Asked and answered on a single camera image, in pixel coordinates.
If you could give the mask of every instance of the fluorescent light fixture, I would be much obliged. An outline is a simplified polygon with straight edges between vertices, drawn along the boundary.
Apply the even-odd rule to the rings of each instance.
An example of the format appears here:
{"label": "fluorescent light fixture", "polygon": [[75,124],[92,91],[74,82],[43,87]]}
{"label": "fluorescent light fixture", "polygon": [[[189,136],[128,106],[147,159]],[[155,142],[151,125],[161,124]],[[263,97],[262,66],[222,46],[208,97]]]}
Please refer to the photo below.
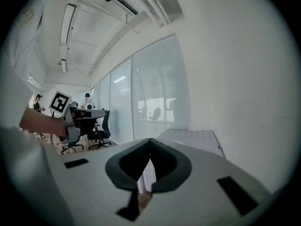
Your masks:
{"label": "fluorescent light fixture", "polygon": [[41,87],[31,76],[28,76],[28,83],[30,83],[35,88],[38,88],[39,90],[46,91],[43,87]]}
{"label": "fluorescent light fixture", "polygon": [[122,76],[122,77],[120,77],[119,79],[115,80],[114,83],[117,83],[117,82],[119,82],[119,81],[121,81],[121,80],[124,80],[124,79],[125,79],[125,77]]}
{"label": "fluorescent light fixture", "polygon": [[61,30],[61,43],[62,44],[67,44],[68,33],[69,33],[70,24],[72,21],[72,17],[73,17],[75,8],[76,8],[76,6],[73,4],[67,4],[67,6],[66,6],[63,23],[62,23],[62,30]]}
{"label": "fluorescent light fixture", "polygon": [[62,59],[61,63],[62,63],[62,71],[63,71],[63,73],[67,73],[67,63],[66,63],[66,60]]}

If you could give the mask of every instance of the glass wall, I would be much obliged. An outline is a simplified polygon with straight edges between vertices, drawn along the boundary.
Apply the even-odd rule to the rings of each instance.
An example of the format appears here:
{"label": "glass wall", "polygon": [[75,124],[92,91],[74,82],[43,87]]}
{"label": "glass wall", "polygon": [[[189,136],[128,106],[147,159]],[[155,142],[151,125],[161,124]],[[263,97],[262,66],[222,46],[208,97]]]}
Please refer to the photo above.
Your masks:
{"label": "glass wall", "polygon": [[[111,73],[107,74],[101,81],[100,81],[100,88],[99,88],[99,107],[97,109],[105,110],[110,109],[110,77]],[[102,124],[103,118],[99,119],[99,123]],[[109,120],[109,130],[111,131],[111,123]]]}
{"label": "glass wall", "polygon": [[132,58],[129,58],[111,72],[111,136],[117,143],[130,142],[134,139],[131,99],[131,69]]}
{"label": "glass wall", "polygon": [[187,77],[176,37],[134,54],[132,67],[134,138],[156,138],[170,127],[187,129]]}
{"label": "glass wall", "polygon": [[169,128],[188,129],[189,103],[185,65],[174,35],[133,54],[100,81],[99,109],[111,111],[111,139],[117,143],[156,138]]}
{"label": "glass wall", "polygon": [[98,82],[91,90],[91,99],[93,100],[96,109],[99,108],[99,89],[100,82]]}

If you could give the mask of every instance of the ceiling pipe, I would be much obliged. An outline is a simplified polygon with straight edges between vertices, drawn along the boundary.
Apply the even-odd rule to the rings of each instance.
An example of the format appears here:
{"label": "ceiling pipe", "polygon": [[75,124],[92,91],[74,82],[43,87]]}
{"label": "ceiling pipe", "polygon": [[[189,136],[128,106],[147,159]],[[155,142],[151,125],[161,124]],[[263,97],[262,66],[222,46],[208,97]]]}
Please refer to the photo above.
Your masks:
{"label": "ceiling pipe", "polygon": [[170,24],[170,20],[169,20],[169,18],[168,18],[168,15],[167,15],[167,13],[166,13],[164,7],[162,6],[161,2],[160,2],[159,0],[155,0],[155,1],[156,1],[156,3],[159,5],[160,9],[162,10],[162,12],[163,12],[163,14],[164,14],[166,20],[168,21],[168,24]]}
{"label": "ceiling pipe", "polygon": [[153,15],[151,10],[147,7],[147,5],[142,0],[134,0],[151,18],[151,20],[158,26],[158,28],[161,28],[161,24],[157,21],[156,17]]}
{"label": "ceiling pipe", "polygon": [[147,0],[151,6],[155,9],[156,13],[158,14],[159,18],[163,22],[164,25],[168,25],[168,21],[164,17],[164,14],[162,13],[161,9],[159,8],[158,4],[154,0]]}

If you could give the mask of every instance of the black office chair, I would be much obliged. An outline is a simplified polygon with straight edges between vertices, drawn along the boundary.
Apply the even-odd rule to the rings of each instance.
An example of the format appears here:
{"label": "black office chair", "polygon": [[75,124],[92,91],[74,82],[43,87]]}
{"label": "black office chair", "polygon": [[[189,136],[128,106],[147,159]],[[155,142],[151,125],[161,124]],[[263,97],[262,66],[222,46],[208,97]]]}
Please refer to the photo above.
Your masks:
{"label": "black office chair", "polygon": [[66,151],[66,150],[68,150],[69,148],[72,148],[76,152],[76,150],[73,148],[74,146],[81,146],[81,148],[84,150],[84,146],[82,144],[76,144],[78,142],[79,142],[79,138],[78,138],[78,140],[76,142],[69,143],[67,145],[67,147],[62,150],[61,153],[63,154],[63,152]]}
{"label": "black office chair", "polygon": [[156,108],[152,117],[150,113],[149,119],[151,119],[152,121],[157,121],[160,116],[161,116],[161,108]]}
{"label": "black office chair", "polygon": [[80,128],[79,138],[76,142],[69,143],[66,148],[63,148],[61,153],[63,154],[64,151],[66,151],[69,148],[72,148],[74,150],[74,152],[76,152],[76,150],[73,148],[74,146],[81,146],[81,148],[84,149],[84,146],[82,144],[76,144],[76,143],[78,143],[81,136],[89,135],[91,133],[91,131],[93,131],[95,122],[96,122],[96,119],[85,119],[85,120],[77,119],[75,121],[75,126],[77,128]]}
{"label": "black office chair", "polygon": [[109,116],[110,111],[105,111],[105,116],[103,118],[103,130],[98,130],[99,124],[96,125],[95,133],[87,135],[88,140],[99,140],[98,144],[89,146],[89,150],[91,147],[97,146],[97,149],[99,149],[101,146],[107,147],[106,144],[112,145],[111,142],[105,142],[104,139],[108,139],[111,136],[110,130],[109,130]]}

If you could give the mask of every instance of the ceiling light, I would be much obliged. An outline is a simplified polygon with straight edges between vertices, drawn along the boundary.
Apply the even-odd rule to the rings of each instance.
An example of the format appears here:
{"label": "ceiling light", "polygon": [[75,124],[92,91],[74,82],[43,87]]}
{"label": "ceiling light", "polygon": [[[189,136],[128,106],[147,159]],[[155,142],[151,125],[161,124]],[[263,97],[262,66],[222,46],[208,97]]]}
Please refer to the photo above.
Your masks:
{"label": "ceiling light", "polygon": [[76,6],[73,4],[67,4],[67,6],[66,6],[63,23],[62,23],[62,30],[61,30],[61,43],[62,44],[67,44],[68,33],[69,33],[70,24],[72,21],[72,17],[73,17],[75,8],[76,8]]}
{"label": "ceiling light", "polygon": [[62,63],[62,71],[63,71],[63,73],[67,73],[67,63],[66,63],[66,60],[62,59],[61,63]]}
{"label": "ceiling light", "polygon": [[114,83],[117,83],[117,82],[119,82],[119,81],[121,81],[121,80],[124,80],[124,79],[125,79],[125,77],[122,76],[122,77],[120,77],[119,79],[115,80]]}

